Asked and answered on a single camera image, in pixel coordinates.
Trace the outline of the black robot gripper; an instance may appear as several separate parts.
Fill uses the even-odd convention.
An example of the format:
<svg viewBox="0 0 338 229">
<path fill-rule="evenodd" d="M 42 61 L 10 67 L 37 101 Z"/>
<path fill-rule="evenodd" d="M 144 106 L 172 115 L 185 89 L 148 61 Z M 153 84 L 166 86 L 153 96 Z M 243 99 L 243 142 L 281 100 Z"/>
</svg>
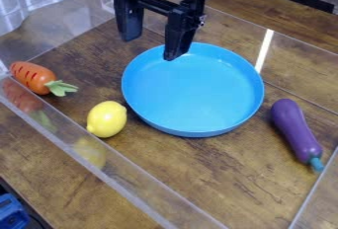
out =
<svg viewBox="0 0 338 229">
<path fill-rule="evenodd" d="M 205 0 L 113 0 L 116 25 L 122 41 L 142 32 L 144 10 L 168 16 L 164 60 L 172 61 L 188 52 Z"/>
</svg>

